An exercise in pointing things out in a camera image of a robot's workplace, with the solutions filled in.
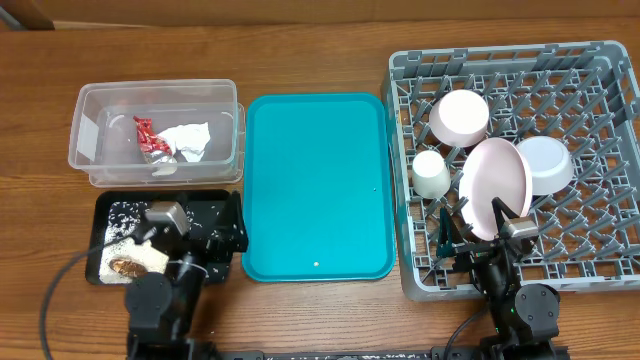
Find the teal tray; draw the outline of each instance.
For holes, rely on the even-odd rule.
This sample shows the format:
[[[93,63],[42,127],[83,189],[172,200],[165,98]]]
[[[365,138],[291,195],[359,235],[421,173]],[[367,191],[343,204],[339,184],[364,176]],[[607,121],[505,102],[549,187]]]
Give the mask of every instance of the teal tray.
[[[249,107],[246,273],[373,280],[395,262],[385,114],[366,93],[269,95]]]

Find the white bowl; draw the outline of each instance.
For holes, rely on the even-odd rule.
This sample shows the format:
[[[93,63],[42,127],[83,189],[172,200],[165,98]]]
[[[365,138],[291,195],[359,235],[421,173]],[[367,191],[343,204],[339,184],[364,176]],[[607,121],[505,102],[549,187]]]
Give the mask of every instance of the white bowl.
[[[454,90],[438,101],[429,113],[429,127],[438,140],[467,147],[482,140],[489,122],[489,106],[471,90]]]
[[[533,195],[553,194],[564,189],[573,179],[571,154],[560,141],[548,136],[535,136],[516,147],[531,168]]]
[[[491,138],[473,149],[462,168],[459,196],[469,202],[462,207],[464,221],[482,240],[493,240],[498,225],[491,200],[499,197],[516,214],[527,216],[531,206],[532,180],[527,160],[509,141]]]

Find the red candy wrapper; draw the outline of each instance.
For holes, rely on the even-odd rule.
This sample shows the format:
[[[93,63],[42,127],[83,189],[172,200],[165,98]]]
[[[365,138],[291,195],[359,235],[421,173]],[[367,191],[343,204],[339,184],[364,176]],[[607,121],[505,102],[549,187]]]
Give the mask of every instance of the red candy wrapper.
[[[151,119],[141,119],[137,116],[133,117],[136,122],[136,130],[138,132],[138,145],[143,153],[151,153],[156,150],[173,155],[171,148],[163,138],[156,135],[151,129]]]
[[[144,159],[149,164],[169,164],[176,163],[171,148],[163,138],[156,135],[151,129],[151,119],[142,119],[137,116],[133,117],[136,122],[136,132],[138,134],[138,146],[144,155]],[[176,168],[167,167],[160,168],[153,173],[154,176],[171,175]]]

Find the plastic container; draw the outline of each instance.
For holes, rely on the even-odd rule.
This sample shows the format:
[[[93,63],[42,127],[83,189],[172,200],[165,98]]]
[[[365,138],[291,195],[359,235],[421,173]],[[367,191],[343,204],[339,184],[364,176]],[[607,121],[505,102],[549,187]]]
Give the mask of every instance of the plastic container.
[[[156,134],[209,124],[200,162],[151,165],[138,147],[133,116],[151,118]],[[158,80],[89,84],[80,90],[69,141],[69,164],[97,187],[232,183],[242,178],[244,109],[230,80]],[[175,173],[154,176],[161,167]]]
[[[467,149],[432,141],[428,114],[454,89],[489,104],[486,135],[518,145],[550,136],[571,153],[574,178],[559,192],[537,197],[529,216],[540,236],[515,264],[523,284],[559,291],[640,289],[640,149],[633,129],[640,90],[625,48],[615,41],[399,51],[383,83],[394,169],[402,288],[418,301],[480,297],[452,259],[436,256],[439,209],[460,216]],[[410,187],[418,150],[440,152],[453,172],[449,193],[426,200]]]

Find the wooden table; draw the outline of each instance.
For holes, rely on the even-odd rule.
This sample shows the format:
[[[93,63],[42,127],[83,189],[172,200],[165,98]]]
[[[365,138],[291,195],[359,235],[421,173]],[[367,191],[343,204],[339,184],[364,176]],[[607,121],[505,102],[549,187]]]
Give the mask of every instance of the wooden table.
[[[0,34],[0,358],[42,358],[37,315],[44,289],[70,254],[88,244],[102,190],[67,164],[71,117],[84,84],[229,78],[245,106],[270,93],[379,94],[397,50],[613,39],[640,69],[638,33],[638,19],[602,18]],[[444,345],[481,306],[411,302],[397,264],[377,282],[258,284],[238,260],[226,284],[204,291],[194,322],[196,336],[222,350],[429,349]],[[123,358],[123,294],[89,285],[83,266],[74,268],[49,315],[54,355]],[[570,346],[575,359],[640,359],[638,299],[632,292],[564,295],[556,343]],[[458,343],[491,333],[485,318]]]

